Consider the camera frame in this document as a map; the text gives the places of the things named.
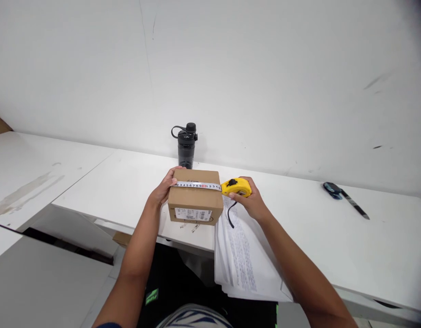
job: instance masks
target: paper document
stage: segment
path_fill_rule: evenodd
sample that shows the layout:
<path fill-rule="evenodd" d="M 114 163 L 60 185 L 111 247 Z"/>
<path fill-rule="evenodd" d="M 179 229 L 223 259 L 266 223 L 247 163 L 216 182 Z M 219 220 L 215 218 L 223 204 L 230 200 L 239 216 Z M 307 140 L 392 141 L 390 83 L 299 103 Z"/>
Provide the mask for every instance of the paper document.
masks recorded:
<path fill-rule="evenodd" d="M 276 259 L 258 223 L 241 204 L 224 199 L 224 210 L 215 228 L 215 282 L 230 297 L 292 302 Z"/>

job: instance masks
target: white table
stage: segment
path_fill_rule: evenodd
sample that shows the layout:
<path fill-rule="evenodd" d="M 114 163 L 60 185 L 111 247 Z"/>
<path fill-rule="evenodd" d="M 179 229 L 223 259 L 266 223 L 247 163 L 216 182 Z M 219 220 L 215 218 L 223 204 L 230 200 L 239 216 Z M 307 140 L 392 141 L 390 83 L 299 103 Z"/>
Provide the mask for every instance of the white table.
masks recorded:
<path fill-rule="evenodd" d="M 0 227 L 0 256 L 21 238 L 22 235 Z"/>
<path fill-rule="evenodd" d="M 150 192 L 177 160 L 117 150 L 53 204 L 134 229 Z M 365 220 L 319 182 L 194 163 L 221 182 L 251 176 L 285 230 L 338 288 L 421 311 L 421 199 L 345 187 Z M 214 227 L 171 222 L 162 208 L 159 236 L 214 250 Z"/>
<path fill-rule="evenodd" d="M 0 225 L 24 231 L 39 211 L 113 152 L 23 133 L 0 134 Z"/>

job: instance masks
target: white wall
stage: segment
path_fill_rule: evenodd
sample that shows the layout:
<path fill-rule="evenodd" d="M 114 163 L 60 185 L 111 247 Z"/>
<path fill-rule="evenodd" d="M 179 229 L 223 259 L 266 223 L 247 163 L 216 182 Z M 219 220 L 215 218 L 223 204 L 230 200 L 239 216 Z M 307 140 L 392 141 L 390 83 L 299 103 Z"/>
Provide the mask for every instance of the white wall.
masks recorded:
<path fill-rule="evenodd" d="M 0 0 L 0 116 L 172 157 L 195 122 L 199 162 L 421 195 L 421 17 L 399 5 Z"/>

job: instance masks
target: tape measure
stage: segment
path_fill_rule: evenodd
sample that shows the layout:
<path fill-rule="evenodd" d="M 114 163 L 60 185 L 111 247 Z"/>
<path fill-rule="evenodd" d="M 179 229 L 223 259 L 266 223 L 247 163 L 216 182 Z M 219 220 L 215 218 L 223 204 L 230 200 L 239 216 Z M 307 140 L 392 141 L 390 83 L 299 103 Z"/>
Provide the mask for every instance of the tape measure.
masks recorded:
<path fill-rule="evenodd" d="M 177 181 L 173 187 L 187 187 L 187 188 L 201 188 L 211 189 L 221 192 L 224 196 L 229 196 L 231 192 L 248 197 L 252 194 L 252 189 L 247 180 L 243 178 L 230 179 L 222 185 L 205 183 L 205 182 L 194 182 L 194 181 Z"/>

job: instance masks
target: measuring tape blade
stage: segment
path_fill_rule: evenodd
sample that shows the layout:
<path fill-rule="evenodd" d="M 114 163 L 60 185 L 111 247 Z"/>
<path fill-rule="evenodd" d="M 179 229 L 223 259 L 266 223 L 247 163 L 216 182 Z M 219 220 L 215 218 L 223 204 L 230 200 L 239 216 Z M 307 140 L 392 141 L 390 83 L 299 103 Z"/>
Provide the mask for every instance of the measuring tape blade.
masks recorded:
<path fill-rule="evenodd" d="M 212 189 L 221 192 L 221 186 L 219 184 L 212 184 L 208 182 L 177 181 L 177 183 L 172 187 Z"/>

